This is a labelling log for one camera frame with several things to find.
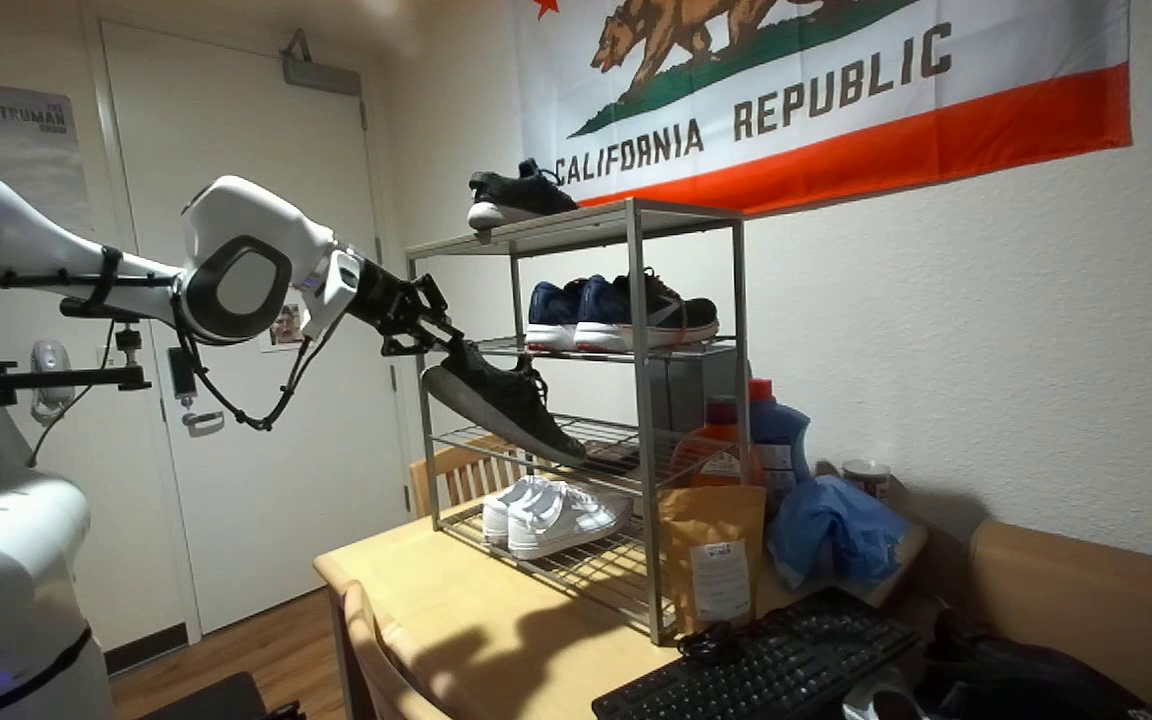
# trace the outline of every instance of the wall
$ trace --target wall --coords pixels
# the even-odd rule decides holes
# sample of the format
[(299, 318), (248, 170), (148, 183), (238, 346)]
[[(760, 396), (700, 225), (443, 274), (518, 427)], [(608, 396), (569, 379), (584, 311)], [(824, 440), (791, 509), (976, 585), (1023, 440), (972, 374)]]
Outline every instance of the wall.
[[(948, 526), (1152, 553), (1152, 3), (1130, 25), (1130, 149), (749, 225), (750, 365), (809, 455), (884, 460)], [(458, 235), (464, 176), (522, 155), (513, 69), (487, 0), (392, 65), (405, 235)], [(472, 270), (443, 270), (450, 307), (502, 328), (499, 266)]]
[[(136, 0), (0, 0), (0, 84), (59, 90), (76, 115), (76, 165), (84, 176), (84, 213), (72, 229), (119, 246), (136, 246), (122, 206), (122, 181), (117, 152), (102, 136), (102, 65), (96, 25), (101, 16), (200, 37), (212, 45), (236, 45), (255, 52), (279, 52), (295, 25), (306, 28), (314, 61), (351, 65), (364, 72), (364, 97), (384, 103), (374, 61), (359, 45), (323, 40), (348, 33), (340, 16), (299, 16), (299, 3), (136, 3)], [(384, 136), (384, 113), (374, 113), (369, 140)], [(374, 229), (392, 235), (392, 215), (378, 213)], [(31, 340), (51, 337), (72, 346), (76, 366), (101, 365), (102, 323), (59, 318), (51, 295), (12, 291), (0, 295), (0, 356), (29, 361)], [(158, 374), (158, 350), (141, 356), (148, 374)], [(102, 647), (141, 639), (166, 623), (190, 619), (190, 578), (180, 534), (180, 509), (170, 485), (170, 455), (152, 391), (96, 389), (44, 445), (38, 467), (76, 479), (90, 501), (90, 530), (76, 553), (76, 587)], [(29, 396), (12, 408), (23, 437), (36, 440), (38, 422), (29, 418)]]

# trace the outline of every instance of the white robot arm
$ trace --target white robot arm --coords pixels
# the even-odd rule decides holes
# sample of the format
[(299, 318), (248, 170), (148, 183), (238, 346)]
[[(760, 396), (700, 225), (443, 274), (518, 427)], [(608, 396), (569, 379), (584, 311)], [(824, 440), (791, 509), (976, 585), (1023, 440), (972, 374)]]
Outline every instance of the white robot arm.
[[(348, 311), (384, 350), (464, 346), (431, 281), (405, 285), (335, 244), (286, 200), (225, 176), (186, 206), (194, 255), (156, 263), (84, 238), (0, 183), (0, 289), (49, 289), (66, 316), (158, 318), (180, 340), (261, 337), (286, 289), (306, 302), (306, 340)], [(106, 717), (102, 658), (76, 609), (66, 555), (86, 501), (44, 472), (0, 463), (0, 717)]]

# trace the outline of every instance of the black keyboard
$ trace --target black keyboard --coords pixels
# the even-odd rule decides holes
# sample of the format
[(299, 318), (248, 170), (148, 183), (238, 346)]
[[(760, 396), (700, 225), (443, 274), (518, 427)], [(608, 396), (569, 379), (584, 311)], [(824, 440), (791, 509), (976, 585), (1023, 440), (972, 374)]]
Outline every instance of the black keyboard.
[(707, 629), (684, 654), (592, 699), (599, 720), (824, 720), (853, 684), (916, 654), (916, 631), (844, 595), (816, 592), (750, 629)]

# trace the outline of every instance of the door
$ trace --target door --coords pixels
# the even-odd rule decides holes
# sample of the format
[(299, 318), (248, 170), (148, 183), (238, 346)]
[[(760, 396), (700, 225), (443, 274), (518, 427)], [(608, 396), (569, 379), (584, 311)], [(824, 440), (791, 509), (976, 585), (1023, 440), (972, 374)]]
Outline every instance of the door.
[[(145, 255), (186, 259), (180, 206), (207, 181), (248, 176), (371, 255), (364, 128), (356, 97), (286, 87), (275, 55), (132, 25), (101, 25), (132, 225)], [(286, 379), (295, 345), (269, 337), (207, 346), (207, 374), (248, 414)], [(400, 422), (388, 365), (369, 323), (344, 318), (270, 433), (182, 427), (166, 405), (186, 571), (200, 631), (314, 587), (311, 558), (405, 515)], [(190, 412), (219, 405), (200, 389)]]

